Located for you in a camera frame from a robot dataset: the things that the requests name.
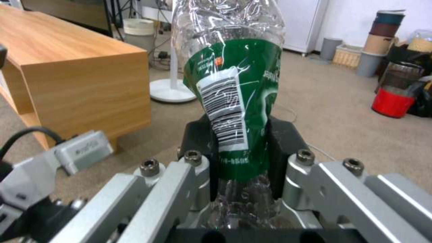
red bucket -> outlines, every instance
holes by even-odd
[[[415,100],[414,97],[397,95],[380,88],[372,104],[372,110],[393,118],[402,118]]]

cabinet leg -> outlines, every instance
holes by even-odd
[[[117,138],[110,139],[109,143],[111,144],[111,147],[114,150],[113,153],[116,154],[118,152]]]

white trash bin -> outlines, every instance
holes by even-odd
[[[125,42],[147,50],[149,61],[153,60],[155,27],[152,20],[148,19],[124,19]]]

green bottle label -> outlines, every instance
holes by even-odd
[[[266,123],[276,100],[282,49],[261,39],[216,43],[184,66],[219,145],[219,176],[247,181],[269,166]]]

monitor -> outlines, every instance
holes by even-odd
[[[25,10],[39,11],[112,37],[105,0],[21,0]]]

